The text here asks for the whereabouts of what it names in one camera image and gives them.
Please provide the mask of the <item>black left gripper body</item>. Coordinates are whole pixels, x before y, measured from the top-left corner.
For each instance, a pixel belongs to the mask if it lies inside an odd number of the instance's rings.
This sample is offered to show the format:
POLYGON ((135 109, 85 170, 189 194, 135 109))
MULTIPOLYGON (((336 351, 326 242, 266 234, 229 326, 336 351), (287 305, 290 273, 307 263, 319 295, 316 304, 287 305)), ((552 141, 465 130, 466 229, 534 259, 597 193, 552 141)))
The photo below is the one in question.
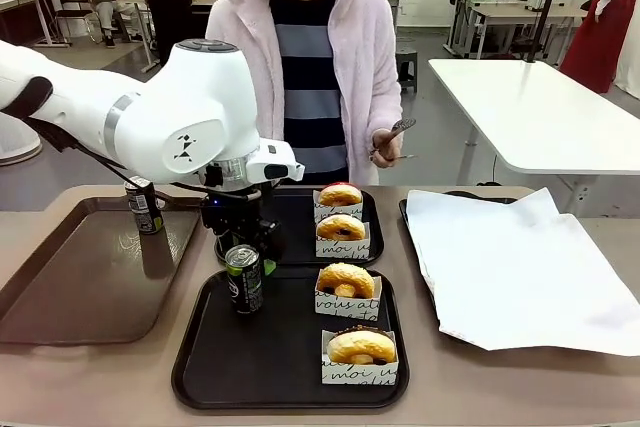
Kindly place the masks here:
POLYGON ((203 225, 216 237, 232 232, 238 244, 257 248, 258 224, 262 219, 262 191, 244 189, 236 193, 213 192, 200 204, 203 225))

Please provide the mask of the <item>person's left hand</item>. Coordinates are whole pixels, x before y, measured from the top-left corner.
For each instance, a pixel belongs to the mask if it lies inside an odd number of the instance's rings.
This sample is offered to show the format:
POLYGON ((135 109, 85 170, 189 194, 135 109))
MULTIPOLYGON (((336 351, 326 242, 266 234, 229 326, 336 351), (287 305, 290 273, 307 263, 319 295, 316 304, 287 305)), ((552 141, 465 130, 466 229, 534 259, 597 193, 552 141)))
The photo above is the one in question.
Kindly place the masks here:
POLYGON ((379 129, 373 133, 372 147, 370 160, 378 168, 393 167, 401 155, 398 138, 386 129, 379 129))

